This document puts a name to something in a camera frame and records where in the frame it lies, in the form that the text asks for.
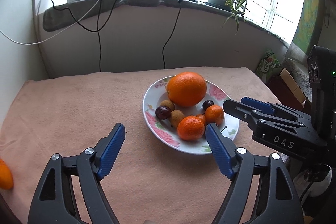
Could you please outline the right gloved hand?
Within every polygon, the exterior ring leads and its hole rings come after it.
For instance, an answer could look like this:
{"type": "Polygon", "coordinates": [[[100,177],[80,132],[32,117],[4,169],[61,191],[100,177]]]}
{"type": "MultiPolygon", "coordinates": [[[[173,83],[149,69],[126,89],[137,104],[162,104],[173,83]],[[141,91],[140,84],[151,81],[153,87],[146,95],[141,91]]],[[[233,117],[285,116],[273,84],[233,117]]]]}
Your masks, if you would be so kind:
{"type": "Polygon", "coordinates": [[[332,180],[332,168],[328,165],[315,165],[302,171],[293,180],[301,202],[307,197],[318,197],[327,191],[332,180]]]}

